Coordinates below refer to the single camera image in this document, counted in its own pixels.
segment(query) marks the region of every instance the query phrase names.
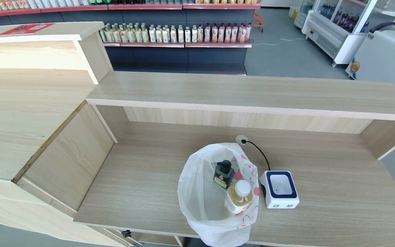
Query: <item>white and blue scanner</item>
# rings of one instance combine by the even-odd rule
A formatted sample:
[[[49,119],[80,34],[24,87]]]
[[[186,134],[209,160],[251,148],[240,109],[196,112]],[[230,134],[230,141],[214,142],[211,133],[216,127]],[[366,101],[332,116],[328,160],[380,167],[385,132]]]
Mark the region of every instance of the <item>white and blue scanner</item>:
[[[267,170],[260,177],[267,208],[296,208],[300,199],[287,170]]]

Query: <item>black cable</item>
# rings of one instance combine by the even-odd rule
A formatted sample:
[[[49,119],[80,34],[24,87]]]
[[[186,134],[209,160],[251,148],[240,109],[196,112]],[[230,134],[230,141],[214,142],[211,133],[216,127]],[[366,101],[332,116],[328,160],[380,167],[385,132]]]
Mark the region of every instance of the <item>black cable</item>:
[[[266,158],[266,155],[262,152],[262,150],[259,147],[257,147],[256,144],[254,144],[253,142],[247,141],[245,139],[242,139],[241,142],[243,144],[246,144],[247,142],[249,142],[250,144],[253,144],[260,151],[260,153],[262,153],[263,157],[265,157],[266,163],[268,164],[268,169],[271,170],[271,167],[269,166],[268,158]]]

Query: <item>white bottle cap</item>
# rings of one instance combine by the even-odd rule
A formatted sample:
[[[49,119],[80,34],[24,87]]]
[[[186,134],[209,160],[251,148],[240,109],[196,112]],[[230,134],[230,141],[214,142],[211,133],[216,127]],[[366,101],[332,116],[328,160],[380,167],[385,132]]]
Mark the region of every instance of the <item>white bottle cap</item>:
[[[239,180],[235,185],[237,195],[246,197],[251,193],[251,185],[245,180]]]

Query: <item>red sign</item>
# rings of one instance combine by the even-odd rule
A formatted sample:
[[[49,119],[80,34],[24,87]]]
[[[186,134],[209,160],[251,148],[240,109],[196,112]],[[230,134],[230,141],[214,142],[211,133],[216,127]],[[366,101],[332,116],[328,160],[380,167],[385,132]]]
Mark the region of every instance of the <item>red sign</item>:
[[[4,33],[1,33],[0,35],[32,34],[32,33],[36,33],[37,31],[40,31],[44,28],[47,28],[51,25],[54,25],[54,23],[25,24],[25,25],[20,25],[18,27],[10,29],[8,31],[5,31]]]

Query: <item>light wood countertop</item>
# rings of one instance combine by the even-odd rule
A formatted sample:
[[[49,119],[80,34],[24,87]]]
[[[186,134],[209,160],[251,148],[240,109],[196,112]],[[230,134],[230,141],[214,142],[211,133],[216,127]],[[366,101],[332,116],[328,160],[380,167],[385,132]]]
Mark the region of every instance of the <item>light wood countertop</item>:
[[[395,83],[112,71],[90,104],[395,120]]]
[[[0,69],[0,179],[13,179],[94,86],[83,70]]]
[[[18,26],[0,26],[0,33]],[[103,27],[103,22],[58,22],[33,34],[0,36],[0,43],[83,40]]]
[[[265,207],[250,243],[271,246],[395,247],[395,182],[357,134],[259,130],[129,122],[75,217],[118,230],[192,236],[177,202],[187,158],[201,147],[245,134],[267,155],[271,169],[292,172],[300,204]],[[252,145],[242,147],[267,170]]]

